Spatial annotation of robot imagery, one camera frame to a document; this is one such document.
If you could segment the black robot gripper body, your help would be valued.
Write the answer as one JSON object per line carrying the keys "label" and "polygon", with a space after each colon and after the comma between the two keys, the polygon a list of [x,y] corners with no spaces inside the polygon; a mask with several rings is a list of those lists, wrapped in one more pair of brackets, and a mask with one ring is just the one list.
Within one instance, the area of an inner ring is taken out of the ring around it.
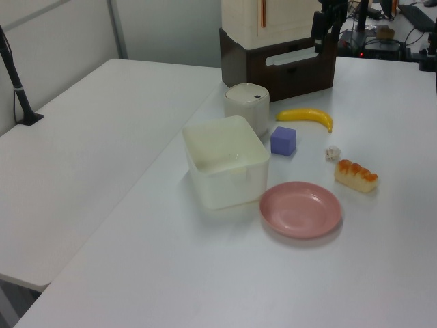
{"label": "black robot gripper body", "polygon": [[348,16],[348,0],[319,0],[326,26],[341,26]]}

